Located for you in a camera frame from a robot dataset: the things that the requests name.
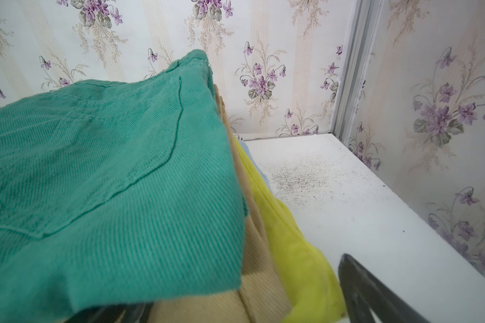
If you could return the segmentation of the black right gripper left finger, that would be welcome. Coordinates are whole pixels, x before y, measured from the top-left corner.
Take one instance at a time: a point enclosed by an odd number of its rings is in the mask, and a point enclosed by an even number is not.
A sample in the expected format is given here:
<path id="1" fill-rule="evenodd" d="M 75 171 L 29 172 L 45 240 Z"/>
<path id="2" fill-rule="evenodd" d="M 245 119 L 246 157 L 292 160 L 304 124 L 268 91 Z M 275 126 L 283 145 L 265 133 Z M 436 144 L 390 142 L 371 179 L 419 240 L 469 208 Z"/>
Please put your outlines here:
<path id="1" fill-rule="evenodd" d="M 66 323 L 141 323 L 147 322 L 153 303 L 113 305 L 83 310 Z"/>

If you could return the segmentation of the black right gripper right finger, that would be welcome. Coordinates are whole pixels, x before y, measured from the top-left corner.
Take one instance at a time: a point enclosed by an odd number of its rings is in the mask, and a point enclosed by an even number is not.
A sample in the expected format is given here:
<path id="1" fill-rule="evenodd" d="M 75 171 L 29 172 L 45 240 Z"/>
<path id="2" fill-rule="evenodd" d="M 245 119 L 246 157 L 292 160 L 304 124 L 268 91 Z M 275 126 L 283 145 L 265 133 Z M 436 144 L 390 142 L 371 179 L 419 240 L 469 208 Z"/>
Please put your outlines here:
<path id="1" fill-rule="evenodd" d="M 428 321 L 349 254 L 342 255 L 338 277 L 351 322 Z"/>

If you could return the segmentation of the yellow-green trousers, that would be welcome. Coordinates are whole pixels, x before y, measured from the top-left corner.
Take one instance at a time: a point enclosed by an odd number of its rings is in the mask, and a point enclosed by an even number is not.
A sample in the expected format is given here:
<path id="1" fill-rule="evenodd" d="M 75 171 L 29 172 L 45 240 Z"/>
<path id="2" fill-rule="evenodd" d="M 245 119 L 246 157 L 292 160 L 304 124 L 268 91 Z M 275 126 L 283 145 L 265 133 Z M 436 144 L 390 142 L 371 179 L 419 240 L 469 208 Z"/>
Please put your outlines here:
<path id="1" fill-rule="evenodd" d="M 346 317 L 335 271 L 320 250 L 310 244 L 290 210 L 269 189 L 247 146 L 235 141 L 242 169 L 259 210 L 278 275 L 292 305 L 282 322 L 338 322 Z"/>

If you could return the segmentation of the beige trousers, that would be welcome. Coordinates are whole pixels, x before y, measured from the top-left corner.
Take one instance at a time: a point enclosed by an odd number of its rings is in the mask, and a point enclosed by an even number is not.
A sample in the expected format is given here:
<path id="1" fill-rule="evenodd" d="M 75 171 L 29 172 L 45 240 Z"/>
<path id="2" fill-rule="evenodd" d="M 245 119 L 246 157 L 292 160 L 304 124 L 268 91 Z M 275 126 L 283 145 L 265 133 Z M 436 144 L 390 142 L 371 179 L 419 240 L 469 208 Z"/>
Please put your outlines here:
<path id="1" fill-rule="evenodd" d="M 211 296 L 156 302 L 148 313 L 147 322 L 281 322 L 292 309 L 269 250 L 264 221 L 243 170 L 224 101 L 218 89 L 215 93 L 238 182 L 249 207 L 249 215 L 245 219 L 241 286 L 237 290 Z"/>

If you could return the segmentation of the teal garment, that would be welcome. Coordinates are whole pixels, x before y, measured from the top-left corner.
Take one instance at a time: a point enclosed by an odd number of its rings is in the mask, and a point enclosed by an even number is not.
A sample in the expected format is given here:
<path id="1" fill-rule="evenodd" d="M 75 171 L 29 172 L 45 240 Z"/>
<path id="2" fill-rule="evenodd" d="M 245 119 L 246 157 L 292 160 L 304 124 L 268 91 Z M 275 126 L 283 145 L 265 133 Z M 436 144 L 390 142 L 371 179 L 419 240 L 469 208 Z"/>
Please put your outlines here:
<path id="1" fill-rule="evenodd" d="M 238 289 L 247 204 L 201 50 L 0 108 L 0 322 Z"/>

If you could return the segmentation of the light blue trousers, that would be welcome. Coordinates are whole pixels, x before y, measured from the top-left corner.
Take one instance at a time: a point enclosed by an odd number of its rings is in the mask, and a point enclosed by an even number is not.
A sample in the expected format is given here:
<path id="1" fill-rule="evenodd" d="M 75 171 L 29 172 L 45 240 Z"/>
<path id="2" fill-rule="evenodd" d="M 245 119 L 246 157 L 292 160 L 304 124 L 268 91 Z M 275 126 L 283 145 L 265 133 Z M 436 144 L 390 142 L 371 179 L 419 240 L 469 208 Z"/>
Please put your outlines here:
<path id="1" fill-rule="evenodd" d="M 242 147 L 243 151 L 246 153 L 246 155 L 248 156 L 248 158 L 250 159 L 251 163 L 253 164 L 253 166 L 255 167 L 255 169 L 259 172 L 259 175 L 261 176 L 262 180 L 264 181 L 265 185 L 268 187 L 268 189 L 271 191 L 272 188 L 271 186 L 269 185 L 269 180 L 267 178 L 267 176 L 261 171 L 261 169 L 258 167 L 257 163 L 255 162 L 255 160 L 253 159 L 253 156 L 251 154 L 251 151 L 248 147 L 248 145 L 243 141 L 243 140 L 238 140 L 238 143 L 240 144 L 240 146 Z"/>

